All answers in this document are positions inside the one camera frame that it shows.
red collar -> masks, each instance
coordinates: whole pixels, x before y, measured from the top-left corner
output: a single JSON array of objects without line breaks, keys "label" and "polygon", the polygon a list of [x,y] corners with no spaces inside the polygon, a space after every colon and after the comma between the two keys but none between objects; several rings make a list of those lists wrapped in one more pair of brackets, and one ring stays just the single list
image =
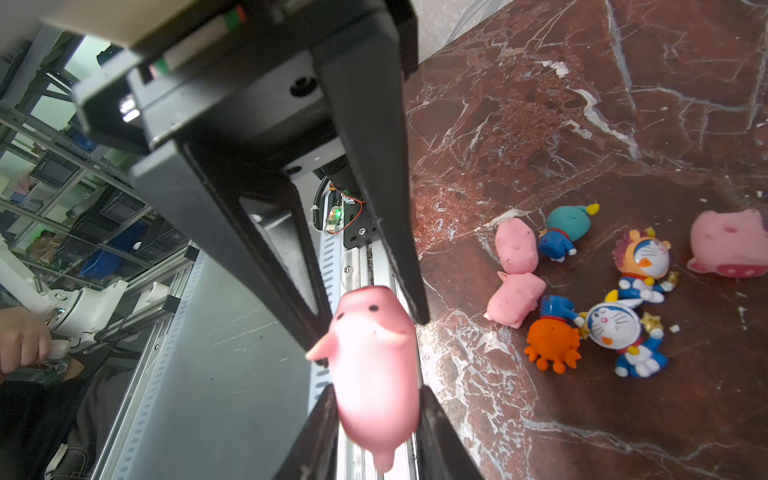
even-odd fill
[{"label": "red collar", "polygon": [[642,335],[640,335],[640,336],[637,338],[637,340],[635,340],[635,341],[634,341],[634,343],[633,343],[632,345],[629,345],[629,346],[627,346],[627,347],[625,347],[625,348],[623,348],[623,349],[619,350],[619,355],[624,355],[624,354],[625,354],[625,353],[626,353],[626,352],[629,350],[629,347],[631,347],[631,346],[638,346],[638,345],[640,345],[642,342],[643,342],[643,336],[642,336]]},{"label": "red collar", "polygon": [[561,316],[544,315],[544,316],[542,316],[540,319],[544,319],[544,318],[551,318],[551,319],[553,319],[553,320],[560,320],[560,321],[561,321],[561,322],[563,322],[563,323],[568,323],[568,322],[566,322],[566,321],[565,321],[565,319],[564,319],[563,317],[561,317]]},{"label": "red collar", "polygon": [[643,281],[648,278],[648,275],[640,275],[639,273],[622,273],[621,276],[630,276],[632,278],[638,278]]},{"label": "red collar", "polygon": [[565,238],[567,238],[568,240],[570,240],[570,239],[571,239],[571,238],[568,236],[568,234],[567,234],[567,233],[565,233],[563,230],[560,230],[559,228],[550,228],[549,230],[550,230],[550,231],[553,231],[553,232],[562,233],[563,235],[565,235]]}]

gold star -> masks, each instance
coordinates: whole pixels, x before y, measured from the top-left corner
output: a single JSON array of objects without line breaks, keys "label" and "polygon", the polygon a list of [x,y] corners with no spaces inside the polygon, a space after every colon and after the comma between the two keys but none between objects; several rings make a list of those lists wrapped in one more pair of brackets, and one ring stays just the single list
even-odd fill
[{"label": "gold star", "polygon": [[643,324],[645,331],[648,333],[651,333],[654,330],[664,329],[664,326],[661,325],[661,317],[651,315],[648,312],[643,313],[643,318],[640,319],[640,323]]}]

screw hole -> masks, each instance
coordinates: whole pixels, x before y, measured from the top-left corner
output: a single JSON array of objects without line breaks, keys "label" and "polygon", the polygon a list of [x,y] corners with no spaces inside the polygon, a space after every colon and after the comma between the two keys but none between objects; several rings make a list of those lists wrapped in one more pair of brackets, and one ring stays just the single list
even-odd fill
[{"label": "screw hole", "polygon": [[293,82],[290,88],[290,94],[294,97],[306,97],[317,88],[317,80],[314,78],[299,77]]}]

toy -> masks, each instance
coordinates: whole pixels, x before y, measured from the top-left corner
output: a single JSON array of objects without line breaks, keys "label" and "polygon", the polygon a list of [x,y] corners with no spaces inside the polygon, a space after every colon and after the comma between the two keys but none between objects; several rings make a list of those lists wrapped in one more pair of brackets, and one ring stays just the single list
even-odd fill
[{"label": "toy", "polygon": [[582,238],[592,225],[590,215],[600,211],[599,204],[589,207],[558,207],[547,217],[547,230],[541,232],[538,249],[555,262],[564,262],[565,255],[575,255],[573,242]]},{"label": "toy", "polygon": [[658,352],[664,330],[648,328],[650,339],[643,341],[643,326],[633,310],[643,300],[619,300],[618,297],[618,291],[611,291],[605,302],[593,306],[575,322],[579,326],[586,325],[590,338],[599,346],[618,351],[616,375],[649,377],[667,366],[667,357]]},{"label": "toy", "polygon": [[504,220],[496,230],[495,243],[496,253],[506,273],[533,273],[536,270],[538,265],[536,236],[523,220],[519,218]]},{"label": "toy", "polygon": [[688,268],[735,278],[768,272],[768,218],[755,209],[734,214],[704,212],[690,228],[694,258]]},{"label": "toy", "polygon": [[652,228],[646,230],[645,237],[638,230],[630,230],[616,242],[614,263],[621,272],[619,298],[662,303],[664,293],[677,285],[677,272],[670,273],[664,282],[656,284],[656,280],[667,275],[669,270],[671,245],[655,237],[656,232]]},{"label": "toy", "polygon": [[576,368],[581,358],[578,347],[581,344],[578,330],[568,325],[568,320],[579,319],[574,304],[562,296],[547,295],[541,299],[541,318],[533,322],[528,331],[529,346],[525,354],[542,372],[552,362],[552,369],[565,373],[565,366]]},{"label": "toy", "polygon": [[344,295],[328,333],[306,354],[328,359],[344,431],[382,473],[419,424],[417,355],[413,321],[385,286]]},{"label": "toy", "polygon": [[483,316],[518,329],[525,316],[536,310],[538,298],[547,284],[533,273],[508,275],[498,272],[498,276],[502,279],[502,286],[488,301],[488,310]]}]

pink pig toy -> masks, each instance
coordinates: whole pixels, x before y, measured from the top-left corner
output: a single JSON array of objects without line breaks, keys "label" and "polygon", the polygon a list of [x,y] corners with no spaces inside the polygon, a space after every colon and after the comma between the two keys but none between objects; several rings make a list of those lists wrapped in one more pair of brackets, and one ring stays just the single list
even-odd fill
[{"label": "pink pig toy", "polygon": [[416,330],[395,294],[367,286],[344,295],[330,328],[306,353],[328,359],[346,434],[379,472],[419,424]]},{"label": "pink pig toy", "polygon": [[510,218],[496,230],[496,253],[506,273],[533,273],[538,265],[536,236],[519,218]]},{"label": "pink pig toy", "polygon": [[525,316],[536,310],[538,298],[547,284],[533,273],[508,275],[498,272],[498,275],[502,279],[502,287],[488,301],[488,310],[483,316],[518,329]]},{"label": "pink pig toy", "polygon": [[768,225],[755,209],[734,214],[704,212],[690,228],[694,258],[688,268],[751,278],[768,272]]}]

